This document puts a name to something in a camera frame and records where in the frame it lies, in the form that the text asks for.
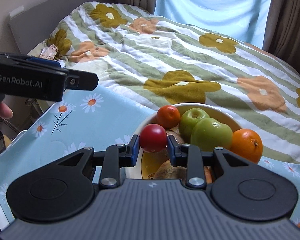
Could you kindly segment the person's left hand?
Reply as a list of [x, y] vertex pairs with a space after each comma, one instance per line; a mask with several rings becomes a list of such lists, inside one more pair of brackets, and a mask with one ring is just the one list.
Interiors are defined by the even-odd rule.
[[13, 116], [13, 111], [4, 102], [0, 103], [0, 118], [10, 119]]

